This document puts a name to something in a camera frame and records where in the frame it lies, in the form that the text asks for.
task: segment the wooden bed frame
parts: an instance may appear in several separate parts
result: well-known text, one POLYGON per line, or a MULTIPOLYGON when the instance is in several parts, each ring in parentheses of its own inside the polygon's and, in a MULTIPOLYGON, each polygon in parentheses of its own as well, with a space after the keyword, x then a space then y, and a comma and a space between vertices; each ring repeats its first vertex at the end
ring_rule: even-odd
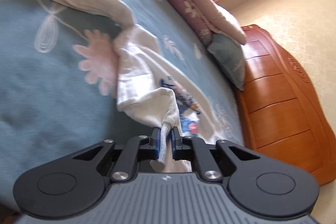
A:
POLYGON ((336 139, 299 62, 257 25, 248 42, 244 91, 235 89, 246 147, 310 172, 320 185, 336 178, 336 139))

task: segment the wooden headboard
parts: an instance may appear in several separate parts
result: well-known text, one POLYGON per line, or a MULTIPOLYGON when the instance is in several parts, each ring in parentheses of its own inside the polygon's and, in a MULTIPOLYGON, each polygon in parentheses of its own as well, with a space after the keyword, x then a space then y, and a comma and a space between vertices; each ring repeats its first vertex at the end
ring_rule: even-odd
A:
POLYGON ((299 62, 257 25, 248 42, 244 91, 235 89, 245 145, 310 172, 320 185, 336 178, 336 139, 299 62))

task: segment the pink flower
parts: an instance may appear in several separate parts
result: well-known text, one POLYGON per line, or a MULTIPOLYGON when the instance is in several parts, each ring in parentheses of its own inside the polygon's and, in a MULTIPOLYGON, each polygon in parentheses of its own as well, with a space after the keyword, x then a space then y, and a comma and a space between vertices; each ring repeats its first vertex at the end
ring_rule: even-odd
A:
POLYGON ((102 95, 112 94, 116 97, 118 56, 110 44, 110 36, 98 30, 84 30, 89 46, 74 45, 73 49, 86 57, 78 63, 78 68, 89 71, 85 76, 88 84, 99 82, 99 91, 102 95))

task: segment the blue bedsheet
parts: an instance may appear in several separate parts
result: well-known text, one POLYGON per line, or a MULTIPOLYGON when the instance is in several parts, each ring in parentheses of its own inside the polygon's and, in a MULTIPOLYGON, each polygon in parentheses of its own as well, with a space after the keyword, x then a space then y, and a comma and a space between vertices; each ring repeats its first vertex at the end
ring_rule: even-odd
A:
MULTIPOLYGON (((122 1, 208 97, 230 140, 243 144, 229 81, 183 18, 167 0, 122 1)), ((88 72, 78 68, 85 57, 73 45, 87 46, 93 30, 113 39, 120 28, 50 0, 0 0, 0 203, 16 208, 12 187, 28 169, 106 138, 124 143, 151 133, 118 112, 98 84, 85 82, 88 72)))

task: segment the bed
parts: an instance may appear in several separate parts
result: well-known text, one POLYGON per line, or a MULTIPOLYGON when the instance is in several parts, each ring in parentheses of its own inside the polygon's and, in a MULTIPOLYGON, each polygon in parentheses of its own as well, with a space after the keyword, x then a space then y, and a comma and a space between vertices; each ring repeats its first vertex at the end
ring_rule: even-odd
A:
MULTIPOLYGON (((255 25, 243 28, 248 37, 243 46, 246 80, 245 90, 239 91, 167 0, 122 1, 133 10, 138 24, 158 38, 164 57, 208 98, 226 139, 302 167, 312 172, 321 185, 336 177, 335 138, 309 78, 302 77, 303 69, 267 33, 255 25), (253 63, 260 57, 267 62, 253 63), (278 69, 276 73, 256 72, 269 68, 272 62, 274 69, 278 69), (284 78, 289 89, 293 89, 290 96, 272 99, 274 82, 278 80, 266 86, 257 83, 274 75, 284 78), (255 96, 263 94, 265 87, 269 91, 267 96, 255 96), (289 100, 297 100, 298 104, 305 101, 304 111, 297 111, 297 107, 290 116, 298 116, 295 122, 302 119, 308 122, 303 129, 297 126, 296 131, 288 133, 288 127, 281 127, 273 119, 283 117, 269 111, 269 106, 289 100), (265 115, 268 123, 263 118, 253 118, 257 111, 265 111, 261 117, 265 115), (274 128, 276 133, 265 132, 266 127, 274 128), (277 135, 263 138, 268 134, 277 135), (291 136, 296 137, 288 143, 291 136)), ((85 46, 88 39, 106 37, 102 34, 113 39, 120 26, 103 16, 50 0, 0 0, 0 3, 0 60, 6 68, 1 70, 0 85, 0 203, 16 210, 12 187, 24 171, 103 139, 125 143, 132 136, 150 135, 152 128, 117 111, 116 100, 106 83, 96 85, 94 76, 86 76, 87 69, 78 68, 84 57, 72 46, 85 46), (49 45, 41 43, 46 36, 51 41, 49 45)))

